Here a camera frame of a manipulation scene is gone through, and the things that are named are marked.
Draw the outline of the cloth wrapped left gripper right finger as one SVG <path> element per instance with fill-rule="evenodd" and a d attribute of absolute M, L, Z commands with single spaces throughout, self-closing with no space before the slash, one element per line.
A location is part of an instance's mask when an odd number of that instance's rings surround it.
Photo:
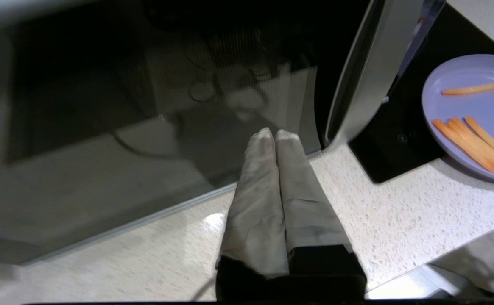
<path fill-rule="evenodd" d="M 297 134 L 276 133 L 276 162 L 291 274 L 364 278 L 350 239 Z"/>

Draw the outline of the cloth wrapped left gripper left finger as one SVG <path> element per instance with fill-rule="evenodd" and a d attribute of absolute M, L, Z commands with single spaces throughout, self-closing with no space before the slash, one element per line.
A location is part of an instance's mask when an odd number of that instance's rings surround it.
<path fill-rule="evenodd" d="M 255 133 L 226 216 L 218 253 L 218 301 L 267 300 L 289 275 L 284 212 L 270 129 Z"/>

